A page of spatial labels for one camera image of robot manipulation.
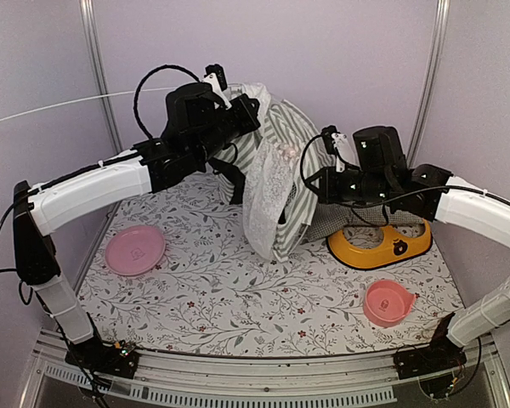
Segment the pink plate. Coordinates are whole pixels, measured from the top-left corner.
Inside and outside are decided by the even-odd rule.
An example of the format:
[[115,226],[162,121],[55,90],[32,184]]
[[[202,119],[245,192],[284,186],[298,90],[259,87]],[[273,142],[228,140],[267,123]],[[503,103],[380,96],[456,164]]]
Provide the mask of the pink plate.
[[372,323],[381,327],[398,325],[410,312],[416,295],[393,280],[378,280],[368,286],[363,311]]
[[147,272],[164,255],[162,232],[148,225],[124,229],[114,236],[105,249],[105,262],[118,275],[136,276]]

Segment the green striped fabric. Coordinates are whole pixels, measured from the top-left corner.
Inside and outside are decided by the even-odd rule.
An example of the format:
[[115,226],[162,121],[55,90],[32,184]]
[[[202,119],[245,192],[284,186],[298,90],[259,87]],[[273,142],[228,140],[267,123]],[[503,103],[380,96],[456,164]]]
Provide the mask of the green striped fabric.
[[[319,134],[314,124],[287,100],[270,106],[269,119],[274,132],[266,133],[265,138],[274,139],[277,144],[295,146],[300,152],[310,139]],[[316,142],[310,147],[306,152],[303,170],[306,176],[332,164],[332,159],[327,159],[329,156],[322,143]],[[286,222],[278,224],[273,246],[273,253],[281,262],[287,260],[289,253],[299,243],[311,224],[317,205],[317,197],[304,186],[300,178],[300,155],[294,172],[293,189],[285,208]]]
[[[232,87],[231,96],[241,92],[240,87]],[[314,124],[291,102],[287,100],[273,100],[269,111],[262,123],[262,127],[235,141],[238,148],[238,158],[235,161],[242,173],[247,175],[253,157],[257,153],[263,137],[276,146],[288,145],[302,152],[304,146],[316,134],[319,134]],[[229,148],[216,155],[217,158],[231,162],[234,158],[234,148]],[[286,222],[278,224],[273,245],[273,254],[281,262],[286,261],[289,253],[299,243],[304,232],[311,223],[317,205],[317,197],[311,193],[300,178],[300,155],[294,168],[293,187],[285,207]],[[325,152],[323,143],[314,143],[306,154],[304,174],[315,173],[323,166],[331,166],[332,158]],[[223,175],[218,176],[219,195],[222,201],[230,202],[234,185]]]

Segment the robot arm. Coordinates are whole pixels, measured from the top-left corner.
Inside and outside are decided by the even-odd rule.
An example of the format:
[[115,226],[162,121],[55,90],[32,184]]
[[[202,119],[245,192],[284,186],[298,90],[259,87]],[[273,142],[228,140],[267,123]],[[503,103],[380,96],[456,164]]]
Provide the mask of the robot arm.
[[224,73],[210,65],[202,82],[166,98],[168,122],[160,138],[136,144],[107,161],[56,180],[14,190],[14,252],[17,274],[32,287],[69,343],[66,361],[90,371],[133,377],[138,356],[129,345],[102,343],[93,322],[60,272],[50,235],[62,225],[114,202],[168,189],[225,146],[256,130],[258,101],[242,94],[228,100]]
[[[320,137],[327,152],[337,156],[335,167],[324,167],[305,180],[320,201],[349,202],[352,207],[384,203],[392,212],[404,210],[429,221],[458,225],[510,248],[510,201],[439,167],[425,164],[408,169],[394,128],[360,130],[354,133],[353,143],[335,127],[323,129]],[[455,366],[464,360],[464,346],[508,321],[510,276],[477,303],[446,316],[423,358],[434,361],[434,367]],[[417,351],[399,352],[395,360],[401,376],[426,373],[426,361],[420,361]]]

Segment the metal frame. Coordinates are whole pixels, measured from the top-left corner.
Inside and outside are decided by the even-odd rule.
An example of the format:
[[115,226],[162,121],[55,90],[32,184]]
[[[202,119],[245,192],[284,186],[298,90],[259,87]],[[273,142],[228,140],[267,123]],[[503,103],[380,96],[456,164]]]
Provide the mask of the metal frame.
[[448,21],[448,13],[450,10],[450,0],[439,0],[436,8],[436,18],[434,20],[433,44],[431,46],[431,54],[427,66],[427,74],[423,85],[423,93],[419,110],[417,111],[416,123],[414,131],[411,135],[410,146],[406,154],[408,166],[413,167],[419,151],[423,130],[427,123],[428,111],[431,105],[431,99],[434,92],[434,83],[436,74],[439,69],[440,57],[444,48],[445,30]]
[[[105,70],[102,63],[102,55],[100,53],[99,39],[96,31],[96,20],[94,19],[93,0],[80,0],[82,11],[83,30],[87,40],[87,48],[89,58],[93,66],[94,80],[96,87],[101,95],[107,95],[108,87],[105,80]],[[113,107],[110,98],[102,98],[100,100],[102,109],[104,110],[105,124],[110,134],[111,145],[115,153],[120,153],[124,149],[122,141],[117,129],[116,118],[113,115]]]
[[[502,363],[491,336],[482,338],[482,361],[490,378],[489,386],[496,406],[510,408],[510,389]],[[356,395],[379,394],[393,386],[437,377],[441,371],[423,377],[399,380],[393,363],[396,350],[375,353],[334,355],[308,358],[231,358],[192,354],[175,354],[140,350],[139,368],[133,380],[107,377],[113,380],[109,394],[129,400],[164,406],[203,406],[187,404],[195,398],[217,402],[221,406],[238,407],[245,401],[257,401],[260,407],[270,408],[274,403],[283,407],[306,406],[305,401],[328,400],[329,406],[337,399]],[[43,377],[52,377],[66,383],[87,387],[81,372],[64,362],[66,347],[60,335],[42,331],[32,353],[32,373],[27,384],[21,408],[34,408]],[[467,366],[476,364],[478,344],[466,347]],[[344,406],[363,406],[360,404]]]

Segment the cartoon face sticker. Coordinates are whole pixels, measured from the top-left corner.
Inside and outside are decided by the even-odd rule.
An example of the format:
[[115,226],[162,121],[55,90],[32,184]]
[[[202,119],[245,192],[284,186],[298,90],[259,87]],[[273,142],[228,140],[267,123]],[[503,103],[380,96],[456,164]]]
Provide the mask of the cartoon face sticker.
[[140,258],[143,258],[145,256],[145,252],[142,251],[140,248],[134,248],[130,252],[130,256],[133,257],[133,261],[137,261]]
[[406,244],[404,241],[393,241],[393,253],[399,257],[400,255],[403,255],[406,251],[408,251],[408,244]]
[[380,310],[382,312],[385,312],[389,307],[389,301],[387,299],[383,299],[382,302],[380,303]]

